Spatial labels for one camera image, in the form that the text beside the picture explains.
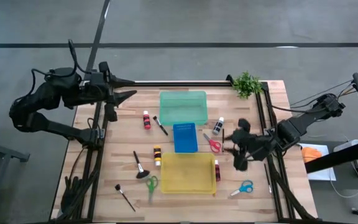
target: wooden table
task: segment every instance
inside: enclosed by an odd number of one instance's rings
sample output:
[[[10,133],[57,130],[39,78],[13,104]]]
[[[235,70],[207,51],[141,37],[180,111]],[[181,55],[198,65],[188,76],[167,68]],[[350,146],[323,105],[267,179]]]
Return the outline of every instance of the wooden table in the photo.
[[[289,107],[283,81],[267,81],[272,103],[276,106]],[[149,111],[150,117],[159,114],[159,94],[161,91],[201,90],[207,93],[208,123],[197,127],[199,152],[211,152],[203,133],[221,141],[222,136],[214,136],[211,130],[220,116],[224,117],[225,135],[237,128],[239,118],[246,118],[251,123],[251,132],[261,134],[256,97],[241,100],[229,87],[135,87],[123,88],[121,91],[137,90],[137,94],[123,102],[117,109],[118,121],[109,123],[106,143],[99,178],[98,194],[94,209],[94,222],[272,222],[277,221],[273,197],[269,193],[263,162],[250,162],[246,172],[233,168],[233,156],[229,153],[215,154],[221,169],[221,181],[217,183],[216,195],[163,194],[160,185],[153,195],[153,203],[148,203],[148,188],[144,180],[137,180],[137,166],[133,156],[136,151],[144,169],[160,178],[160,169],[154,166],[153,147],[159,145],[162,152],[174,152],[172,127],[165,127],[169,136],[152,121],[152,129],[143,127],[143,110]],[[262,96],[265,117],[267,107]],[[87,128],[87,118],[93,117],[94,106],[78,107],[74,127]],[[287,119],[291,113],[275,110],[278,121]],[[65,190],[64,177],[70,175],[71,167],[81,151],[81,145],[72,141],[68,145],[67,156],[63,165],[52,218],[55,218]],[[285,158],[290,188],[300,203],[313,216],[317,217],[313,196],[302,160],[297,147],[288,150]],[[75,174],[82,176],[85,153],[81,157]],[[229,194],[238,189],[243,180],[254,182],[254,191],[241,193],[233,198]],[[122,195],[114,189],[120,184],[127,198],[136,209],[133,212]],[[85,198],[84,213],[88,209],[89,192]],[[280,191],[280,198],[286,214],[285,200]]]

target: blue scissors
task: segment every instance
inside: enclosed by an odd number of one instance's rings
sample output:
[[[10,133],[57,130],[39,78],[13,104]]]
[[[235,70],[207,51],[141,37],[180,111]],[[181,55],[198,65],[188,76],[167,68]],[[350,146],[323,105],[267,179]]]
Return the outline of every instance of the blue scissors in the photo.
[[[146,185],[149,188],[149,204],[151,204],[154,189],[158,186],[158,178],[156,176],[152,176],[151,178],[147,179]]]
[[[247,192],[247,193],[251,193],[252,191],[254,191],[254,183],[252,183],[251,180],[245,180],[243,181],[243,183],[241,184],[240,188],[238,190],[233,191],[230,196],[235,196],[236,194],[240,193],[240,192]]]

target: paint bottle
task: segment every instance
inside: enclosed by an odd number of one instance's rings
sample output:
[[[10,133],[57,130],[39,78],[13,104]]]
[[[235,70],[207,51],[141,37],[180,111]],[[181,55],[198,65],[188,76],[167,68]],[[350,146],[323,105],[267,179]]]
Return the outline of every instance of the paint bottle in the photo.
[[[218,160],[215,160],[215,178],[216,181],[221,181],[221,169],[219,168]]]
[[[144,129],[150,129],[152,127],[150,124],[150,116],[148,111],[143,111],[143,124]]]
[[[161,147],[154,146],[154,163],[155,166],[161,166]]]
[[[215,127],[214,127],[214,129],[212,130],[212,133],[213,133],[214,135],[218,135],[219,132],[221,131],[221,129],[222,129],[222,127],[223,127],[223,121],[224,121],[223,117],[220,117],[220,118],[219,118],[219,121],[216,122]]]

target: red paint bottle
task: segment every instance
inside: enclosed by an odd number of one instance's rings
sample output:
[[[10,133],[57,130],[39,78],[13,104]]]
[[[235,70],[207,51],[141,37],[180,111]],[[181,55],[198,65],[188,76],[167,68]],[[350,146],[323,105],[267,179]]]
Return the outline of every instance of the red paint bottle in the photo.
[[[144,129],[152,128],[152,125],[150,124],[150,116],[148,111],[143,111],[143,124],[144,124]]]
[[[221,170],[219,168],[218,160],[215,160],[215,178],[216,181],[221,181]]]

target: transparent green tray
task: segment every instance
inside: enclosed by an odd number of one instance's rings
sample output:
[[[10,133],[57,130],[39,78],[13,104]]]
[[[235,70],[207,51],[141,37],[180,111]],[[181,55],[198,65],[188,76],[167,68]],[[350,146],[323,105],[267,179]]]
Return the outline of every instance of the transparent green tray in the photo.
[[[163,91],[160,94],[160,121],[163,125],[195,123],[208,120],[205,91]]]

